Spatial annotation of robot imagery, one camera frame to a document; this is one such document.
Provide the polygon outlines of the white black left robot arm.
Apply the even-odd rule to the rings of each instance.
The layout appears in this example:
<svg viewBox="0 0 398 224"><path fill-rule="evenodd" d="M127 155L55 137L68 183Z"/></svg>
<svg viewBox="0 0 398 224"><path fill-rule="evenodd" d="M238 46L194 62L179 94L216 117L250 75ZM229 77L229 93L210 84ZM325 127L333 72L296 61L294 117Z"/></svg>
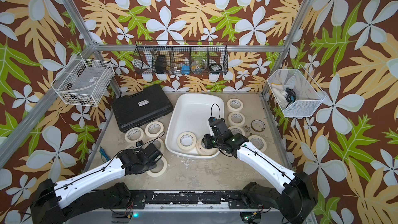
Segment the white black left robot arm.
<svg viewBox="0 0 398 224"><path fill-rule="evenodd" d="M139 175L157 166L163 154L155 145L124 149L103 165L78 176L39 184L30 204L35 224L62 224L80 214L99 208L129 210L133 197L124 183L105 190L99 187L127 175Z"/></svg>

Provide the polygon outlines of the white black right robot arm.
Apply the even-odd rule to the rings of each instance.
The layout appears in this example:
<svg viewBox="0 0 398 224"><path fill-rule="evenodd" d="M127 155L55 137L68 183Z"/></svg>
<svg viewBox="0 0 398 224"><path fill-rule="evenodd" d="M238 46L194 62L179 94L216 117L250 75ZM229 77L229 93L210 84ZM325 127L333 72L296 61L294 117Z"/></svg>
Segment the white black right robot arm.
<svg viewBox="0 0 398 224"><path fill-rule="evenodd" d="M204 136L205 148L217 148L250 165L271 184L271 188L249 183L242 191L243 201L249 207L259 205L278 209L286 221L302 224L318 201L310 176L296 173L261 152L248 138L233 134L223 118L210 117L210 134Z"/></svg>

